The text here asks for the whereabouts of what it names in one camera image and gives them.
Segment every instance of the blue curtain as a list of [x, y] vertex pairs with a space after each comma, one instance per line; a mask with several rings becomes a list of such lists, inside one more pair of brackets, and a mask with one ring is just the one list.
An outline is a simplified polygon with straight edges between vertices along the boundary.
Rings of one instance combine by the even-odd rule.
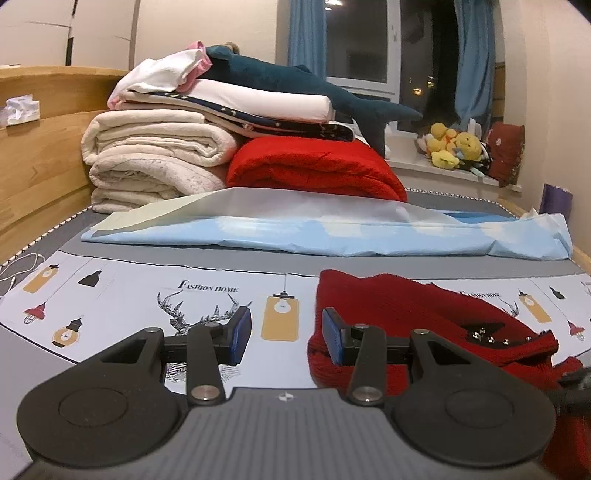
[[288, 64], [305, 65], [326, 78], [324, 0], [291, 0]]
[[454, 0], [460, 42], [456, 113], [465, 130], [470, 117], [488, 127], [495, 72], [495, 27], [489, 0]]

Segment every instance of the wooden bed frame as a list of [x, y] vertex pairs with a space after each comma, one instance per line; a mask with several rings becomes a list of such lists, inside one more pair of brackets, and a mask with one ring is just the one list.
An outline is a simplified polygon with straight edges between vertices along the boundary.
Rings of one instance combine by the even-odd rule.
[[[0, 129], [0, 263], [90, 205], [92, 185], [80, 139], [126, 73], [59, 66], [0, 69], [0, 105], [32, 93], [41, 109], [39, 121]], [[500, 203], [515, 215], [525, 213], [507, 200]], [[591, 258], [576, 247], [573, 261], [591, 274]]]

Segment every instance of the purple object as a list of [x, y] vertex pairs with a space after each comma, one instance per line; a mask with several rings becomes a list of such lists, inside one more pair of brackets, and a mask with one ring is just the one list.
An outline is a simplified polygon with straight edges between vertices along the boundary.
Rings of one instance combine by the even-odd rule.
[[540, 213], [562, 213], [569, 222], [570, 209], [573, 205], [573, 194], [568, 190], [544, 183], [544, 193], [540, 203]]

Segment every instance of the folded red blanket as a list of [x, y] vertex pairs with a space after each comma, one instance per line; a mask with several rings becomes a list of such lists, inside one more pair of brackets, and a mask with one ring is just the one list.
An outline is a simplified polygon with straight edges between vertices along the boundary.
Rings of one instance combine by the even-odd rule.
[[407, 201], [386, 161], [359, 140], [256, 138], [234, 155], [226, 184]]
[[[560, 388], [557, 380], [563, 373], [582, 367], [577, 359], [569, 358], [553, 368], [550, 358], [558, 342], [552, 332], [538, 335], [484, 300], [395, 275], [356, 278], [325, 270], [316, 292], [316, 329], [308, 344], [308, 359], [320, 385], [343, 392], [353, 367], [335, 366], [330, 359], [322, 337], [325, 307], [334, 307], [349, 325], [379, 326], [389, 336], [408, 337], [415, 328], [432, 330], [543, 390]], [[388, 365], [388, 394], [399, 394], [406, 387], [406, 367]], [[559, 417], [544, 455], [546, 467], [560, 478], [584, 478], [591, 466], [588, 435], [583, 420]]]

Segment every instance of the metal screw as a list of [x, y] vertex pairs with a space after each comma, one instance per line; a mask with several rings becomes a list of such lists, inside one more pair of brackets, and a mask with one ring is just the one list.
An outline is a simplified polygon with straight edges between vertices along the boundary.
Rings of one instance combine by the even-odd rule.
[[353, 398], [362, 402], [374, 402], [382, 398], [380, 390], [374, 387], [357, 387], [353, 390]]
[[214, 387], [213, 385], [199, 385], [197, 387], [193, 387], [191, 390], [191, 396], [196, 400], [215, 400], [220, 396], [220, 389], [218, 387]]

